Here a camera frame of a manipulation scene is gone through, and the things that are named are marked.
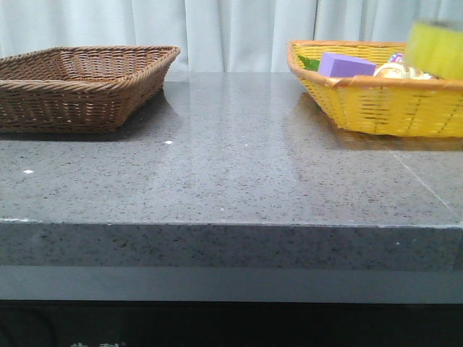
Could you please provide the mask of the white curtain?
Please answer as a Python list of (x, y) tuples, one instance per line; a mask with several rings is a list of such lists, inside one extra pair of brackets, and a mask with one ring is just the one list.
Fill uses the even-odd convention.
[(176, 72), (285, 72), (291, 40), (404, 42), (460, 1), (3, 1), (1, 55), (54, 46), (178, 46)]

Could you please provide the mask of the yellow wicker basket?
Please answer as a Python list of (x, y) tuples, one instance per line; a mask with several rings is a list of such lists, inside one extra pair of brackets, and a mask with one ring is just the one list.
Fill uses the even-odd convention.
[(341, 129), (397, 137), (461, 137), (462, 82), (381, 77), (324, 77), (304, 68), (302, 58), (325, 52), (382, 65), (404, 51), (398, 42), (291, 40), (287, 64), (324, 113)]

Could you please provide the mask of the brown wicker basket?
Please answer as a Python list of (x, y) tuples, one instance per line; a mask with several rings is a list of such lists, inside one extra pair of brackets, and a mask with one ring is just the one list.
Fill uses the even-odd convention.
[(53, 47), (1, 59), (1, 132), (100, 134), (162, 89), (177, 46)]

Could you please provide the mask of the yellow tape roll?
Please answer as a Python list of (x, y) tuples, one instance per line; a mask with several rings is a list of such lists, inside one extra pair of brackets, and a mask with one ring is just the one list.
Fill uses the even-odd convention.
[(404, 60), (429, 74), (462, 78), (462, 21), (417, 20), (405, 47)]

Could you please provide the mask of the green leaf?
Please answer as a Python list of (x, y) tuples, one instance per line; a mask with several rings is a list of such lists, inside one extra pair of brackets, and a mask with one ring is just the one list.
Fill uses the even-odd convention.
[(303, 64), (304, 69), (308, 71), (317, 72), (320, 66), (319, 59), (310, 59), (305, 56), (298, 55), (298, 59)]

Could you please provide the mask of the purple foam block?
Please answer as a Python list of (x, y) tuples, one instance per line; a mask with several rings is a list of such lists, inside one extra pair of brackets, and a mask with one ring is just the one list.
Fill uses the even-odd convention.
[(377, 65), (366, 59), (339, 53), (324, 52), (318, 73), (326, 77), (373, 76)]

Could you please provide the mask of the colourful snack can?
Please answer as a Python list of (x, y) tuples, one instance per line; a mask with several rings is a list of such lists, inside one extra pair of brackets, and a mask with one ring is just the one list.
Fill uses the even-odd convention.
[(388, 58), (388, 63), (404, 64), (404, 54), (401, 53), (401, 52), (393, 53), (393, 54)]

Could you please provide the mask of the bread roll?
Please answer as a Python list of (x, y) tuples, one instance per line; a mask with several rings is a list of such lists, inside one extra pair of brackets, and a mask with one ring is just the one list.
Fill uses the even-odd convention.
[(374, 77), (391, 79), (432, 80), (434, 76), (408, 64), (390, 62), (378, 67)]

